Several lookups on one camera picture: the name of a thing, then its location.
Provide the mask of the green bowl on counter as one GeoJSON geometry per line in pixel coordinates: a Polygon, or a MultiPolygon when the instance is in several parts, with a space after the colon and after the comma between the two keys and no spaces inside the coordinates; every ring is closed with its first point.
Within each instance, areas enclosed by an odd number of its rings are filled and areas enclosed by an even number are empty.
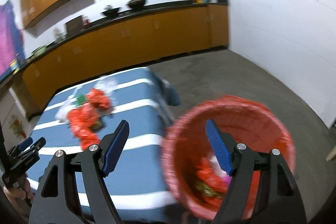
{"type": "Polygon", "coordinates": [[[32,51],[32,55],[33,57],[38,57],[40,55],[42,55],[43,53],[45,53],[45,51],[47,50],[47,46],[40,46],[38,48],[36,48],[35,50],[32,51]]]}

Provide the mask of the purple plastic bag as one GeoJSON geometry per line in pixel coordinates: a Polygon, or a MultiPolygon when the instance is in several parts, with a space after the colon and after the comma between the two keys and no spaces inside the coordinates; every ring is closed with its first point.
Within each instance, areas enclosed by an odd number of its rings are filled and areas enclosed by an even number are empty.
{"type": "Polygon", "coordinates": [[[229,186],[232,180],[232,177],[225,173],[223,176],[221,176],[221,179],[225,183],[226,186],[229,186]]]}

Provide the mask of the red plastic trash basket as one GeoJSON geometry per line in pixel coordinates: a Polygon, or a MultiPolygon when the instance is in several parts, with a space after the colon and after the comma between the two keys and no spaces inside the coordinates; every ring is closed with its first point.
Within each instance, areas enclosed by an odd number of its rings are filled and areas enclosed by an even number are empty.
{"type": "Polygon", "coordinates": [[[290,133],[260,102],[225,95],[195,106],[168,128],[163,175],[177,201],[197,217],[214,219],[235,170],[238,143],[264,153],[276,148],[295,171],[290,133]]]}

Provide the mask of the lower wooden kitchen cabinets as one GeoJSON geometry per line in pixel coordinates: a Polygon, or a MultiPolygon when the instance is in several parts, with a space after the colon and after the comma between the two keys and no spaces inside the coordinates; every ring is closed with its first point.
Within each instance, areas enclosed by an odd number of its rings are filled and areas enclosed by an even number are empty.
{"type": "Polygon", "coordinates": [[[193,5],[123,19],[62,43],[22,73],[27,112],[39,113],[68,85],[163,57],[229,43],[226,5],[193,5]]]}

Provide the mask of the green paw print bag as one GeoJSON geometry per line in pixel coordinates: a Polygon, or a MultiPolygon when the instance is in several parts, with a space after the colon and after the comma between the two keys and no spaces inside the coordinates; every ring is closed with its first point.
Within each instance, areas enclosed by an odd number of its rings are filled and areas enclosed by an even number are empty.
{"type": "Polygon", "coordinates": [[[214,191],[210,186],[208,186],[205,182],[197,180],[195,183],[195,188],[201,192],[204,196],[212,197],[212,198],[223,198],[223,194],[221,192],[214,191]]]}

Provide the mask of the glass jar on counter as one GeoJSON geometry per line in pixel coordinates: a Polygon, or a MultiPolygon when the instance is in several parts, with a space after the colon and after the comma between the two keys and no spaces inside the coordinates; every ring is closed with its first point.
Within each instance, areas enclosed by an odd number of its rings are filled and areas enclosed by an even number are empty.
{"type": "Polygon", "coordinates": [[[54,28],[53,34],[57,42],[61,42],[63,40],[63,33],[61,32],[59,28],[54,28]]]}

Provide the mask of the black kitchen countertop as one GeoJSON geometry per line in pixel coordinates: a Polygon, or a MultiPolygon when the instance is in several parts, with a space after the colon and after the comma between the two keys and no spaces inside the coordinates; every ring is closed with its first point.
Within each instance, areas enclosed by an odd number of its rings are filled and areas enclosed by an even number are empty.
{"type": "Polygon", "coordinates": [[[17,71],[18,73],[22,73],[25,69],[27,69],[31,64],[34,62],[37,62],[39,59],[41,59],[43,56],[46,54],[50,53],[51,51],[54,51],[56,48],[62,46],[65,43],[68,43],[69,41],[76,39],[80,36],[83,36],[85,34],[88,34],[90,32],[99,30],[101,28],[105,28],[107,26],[111,26],[114,24],[119,24],[121,22],[124,22],[126,20],[131,20],[134,18],[139,18],[141,16],[145,15],[151,15],[155,14],[157,12],[165,12],[165,11],[170,11],[170,10],[176,10],[176,9],[187,9],[187,8],[197,8],[197,7],[206,7],[209,5],[219,5],[219,6],[229,6],[230,1],[229,0],[217,0],[215,3],[209,3],[209,4],[204,4],[204,3],[193,3],[191,0],[188,1],[173,1],[173,2],[163,2],[163,3],[157,3],[154,5],[146,5],[144,6],[144,9],[141,11],[131,11],[131,10],[126,10],[125,12],[122,12],[121,15],[116,16],[115,18],[109,19],[108,17],[96,20],[91,23],[89,28],[83,29],[76,34],[69,36],[65,39],[63,39],[61,42],[56,43],[56,41],[52,42],[52,46],[48,46],[47,49],[38,57],[31,57],[27,59],[23,65],[20,67],[20,69],[17,71]]]}

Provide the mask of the red plastic bag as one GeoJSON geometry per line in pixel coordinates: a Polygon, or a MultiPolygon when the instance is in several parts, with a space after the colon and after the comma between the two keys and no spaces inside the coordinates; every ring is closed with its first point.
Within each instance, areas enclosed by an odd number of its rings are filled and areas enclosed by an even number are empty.
{"type": "Polygon", "coordinates": [[[82,150],[100,142],[98,135],[91,130],[98,122],[99,115],[90,102],[69,111],[67,118],[74,137],[80,140],[82,150]]]}
{"type": "Polygon", "coordinates": [[[99,89],[92,88],[85,97],[88,102],[99,110],[108,110],[112,107],[110,99],[99,89]]]}

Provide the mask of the blue white striped tablecloth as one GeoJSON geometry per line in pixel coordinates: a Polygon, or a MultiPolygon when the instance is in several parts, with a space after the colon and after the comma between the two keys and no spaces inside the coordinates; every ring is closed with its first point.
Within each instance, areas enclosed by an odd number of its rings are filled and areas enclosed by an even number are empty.
{"type": "Polygon", "coordinates": [[[150,69],[136,68],[54,96],[32,137],[42,142],[28,170],[32,211],[69,206],[108,220],[168,223],[177,203],[167,189],[160,145],[179,97],[150,69]]]}

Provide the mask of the dark cutting board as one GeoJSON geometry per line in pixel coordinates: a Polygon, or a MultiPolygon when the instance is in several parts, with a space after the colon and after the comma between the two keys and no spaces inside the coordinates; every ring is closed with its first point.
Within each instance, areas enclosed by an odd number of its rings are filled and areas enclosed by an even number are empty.
{"type": "Polygon", "coordinates": [[[76,18],[65,23],[66,36],[70,37],[77,34],[84,29],[83,16],[77,16],[76,18]]]}

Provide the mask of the white wooden furniture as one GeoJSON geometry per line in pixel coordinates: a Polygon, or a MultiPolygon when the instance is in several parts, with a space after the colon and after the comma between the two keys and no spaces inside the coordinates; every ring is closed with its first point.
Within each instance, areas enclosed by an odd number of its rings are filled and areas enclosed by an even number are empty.
{"type": "Polygon", "coordinates": [[[326,161],[332,161],[336,157],[336,146],[329,152],[326,161]]]}

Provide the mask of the black pan on stove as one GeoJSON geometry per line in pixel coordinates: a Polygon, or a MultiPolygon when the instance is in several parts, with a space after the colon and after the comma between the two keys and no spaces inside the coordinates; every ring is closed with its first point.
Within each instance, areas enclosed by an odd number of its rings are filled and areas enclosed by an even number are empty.
{"type": "Polygon", "coordinates": [[[106,5],[104,7],[104,11],[101,14],[108,18],[116,18],[118,17],[119,11],[120,11],[119,7],[113,7],[112,5],[106,5]]]}

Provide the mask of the dark green plastic bag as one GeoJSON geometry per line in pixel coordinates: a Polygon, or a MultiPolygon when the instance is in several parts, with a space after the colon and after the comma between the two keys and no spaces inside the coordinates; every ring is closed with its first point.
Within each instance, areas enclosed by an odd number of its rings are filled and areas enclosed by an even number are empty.
{"type": "Polygon", "coordinates": [[[77,106],[82,106],[84,103],[87,102],[87,99],[85,97],[85,95],[80,94],[78,97],[76,97],[76,105],[77,106]]]}

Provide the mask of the black wok with lid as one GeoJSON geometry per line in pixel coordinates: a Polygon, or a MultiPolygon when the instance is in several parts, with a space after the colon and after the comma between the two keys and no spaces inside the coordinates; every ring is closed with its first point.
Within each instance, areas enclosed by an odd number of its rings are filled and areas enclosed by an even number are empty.
{"type": "Polygon", "coordinates": [[[146,5],[147,0],[130,0],[127,6],[134,11],[140,11],[146,5]]]}

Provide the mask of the large clear bubble wrap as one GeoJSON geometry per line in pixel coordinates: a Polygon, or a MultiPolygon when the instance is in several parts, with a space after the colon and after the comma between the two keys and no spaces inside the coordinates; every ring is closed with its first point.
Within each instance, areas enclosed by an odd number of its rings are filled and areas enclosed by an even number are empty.
{"type": "MultiPolygon", "coordinates": [[[[55,119],[62,123],[69,123],[69,120],[67,118],[67,114],[72,109],[75,109],[77,107],[76,105],[76,97],[78,97],[80,94],[79,90],[83,87],[83,85],[80,85],[79,87],[76,87],[75,90],[72,92],[72,94],[60,104],[58,111],[56,112],[55,119]]],[[[99,89],[105,93],[105,95],[110,99],[112,107],[108,110],[99,110],[98,114],[99,116],[105,116],[109,115],[111,111],[114,109],[114,107],[117,105],[116,98],[114,97],[115,91],[117,89],[117,81],[113,76],[104,76],[100,77],[98,81],[95,83],[94,87],[95,89],[99,89]]]]}

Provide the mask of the red bottle on counter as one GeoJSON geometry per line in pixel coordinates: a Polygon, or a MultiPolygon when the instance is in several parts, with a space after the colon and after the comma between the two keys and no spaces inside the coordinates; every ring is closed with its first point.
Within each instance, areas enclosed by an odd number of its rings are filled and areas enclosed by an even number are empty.
{"type": "Polygon", "coordinates": [[[90,28],[90,22],[87,16],[83,17],[83,26],[84,28],[90,28]]]}

